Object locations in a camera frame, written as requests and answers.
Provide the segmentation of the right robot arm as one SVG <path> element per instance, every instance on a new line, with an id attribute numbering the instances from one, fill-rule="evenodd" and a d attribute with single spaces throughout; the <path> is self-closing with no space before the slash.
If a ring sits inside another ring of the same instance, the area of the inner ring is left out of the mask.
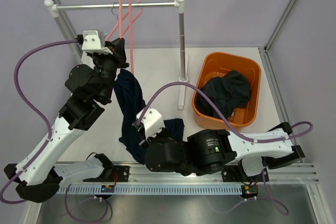
<path id="1" fill-rule="evenodd" d="M 248 133 L 252 143 L 227 130 L 202 130 L 186 141 L 172 139 L 162 127 L 154 132 L 141 126 L 138 132 L 140 146 L 145 148 L 144 163 L 152 172 L 203 176 L 239 162 L 238 176 L 250 180 L 265 167 L 282 168 L 305 157 L 301 146 L 288 139 L 288 127 L 285 123 L 268 132 Z"/>

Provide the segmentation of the dark green shorts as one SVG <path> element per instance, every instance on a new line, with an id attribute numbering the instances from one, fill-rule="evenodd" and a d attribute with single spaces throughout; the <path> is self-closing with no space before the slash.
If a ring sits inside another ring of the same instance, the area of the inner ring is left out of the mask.
<path id="1" fill-rule="evenodd" d="M 213 77 L 201 91 L 216 105 L 225 118 L 236 108 L 244 109 L 250 100 L 250 85 L 240 72 L 232 70 L 223 77 Z"/>

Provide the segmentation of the pink hanger with navy shorts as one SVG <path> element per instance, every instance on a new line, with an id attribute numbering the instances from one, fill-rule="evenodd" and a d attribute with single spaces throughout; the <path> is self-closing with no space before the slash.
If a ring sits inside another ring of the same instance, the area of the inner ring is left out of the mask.
<path id="1" fill-rule="evenodd" d="M 123 35 L 127 32 L 126 30 L 123 30 L 123 0 L 119 0 L 119 38 L 122 38 Z M 133 15 L 132 15 L 132 0 L 128 0 L 128 15 L 126 17 L 129 18 L 129 24 L 128 24 L 128 32 L 129 32 L 129 43 L 130 43 L 130 70 L 131 73 L 134 74 L 134 56 L 133 56 Z"/>

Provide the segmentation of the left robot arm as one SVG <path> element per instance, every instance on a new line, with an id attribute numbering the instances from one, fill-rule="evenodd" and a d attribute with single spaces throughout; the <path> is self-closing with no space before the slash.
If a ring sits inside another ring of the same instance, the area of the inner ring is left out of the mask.
<path id="1" fill-rule="evenodd" d="M 104 154 L 63 167 L 56 165 L 68 147 L 104 112 L 104 106 L 111 102 L 117 70 L 128 67 L 123 38 L 104 41 L 98 48 L 83 49 L 94 66 L 80 64 L 70 71 L 65 86 L 71 96 L 54 123 L 46 124 L 45 137 L 24 160 L 4 168 L 8 181 L 17 184 L 19 203 L 41 203 L 61 187 L 87 179 L 105 182 L 115 176 L 114 165 Z"/>

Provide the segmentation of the navy blue shorts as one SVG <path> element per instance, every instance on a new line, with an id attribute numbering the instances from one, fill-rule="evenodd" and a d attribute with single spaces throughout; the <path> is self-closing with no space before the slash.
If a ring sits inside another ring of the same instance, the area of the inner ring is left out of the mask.
<path id="1" fill-rule="evenodd" d="M 123 114 L 121 137 L 119 142 L 124 144 L 126 150 L 140 164 L 145 163 L 146 149 L 139 146 L 141 138 L 139 132 L 133 126 L 136 115 L 144 109 L 142 118 L 150 107 L 143 100 L 141 86 L 136 77 L 129 71 L 121 69 L 113 87 L 118 105 Z M 183 143 L 184 121 L 182 119 L 164 120 L 165 128 L 168 130 L 168 142 Z"/>

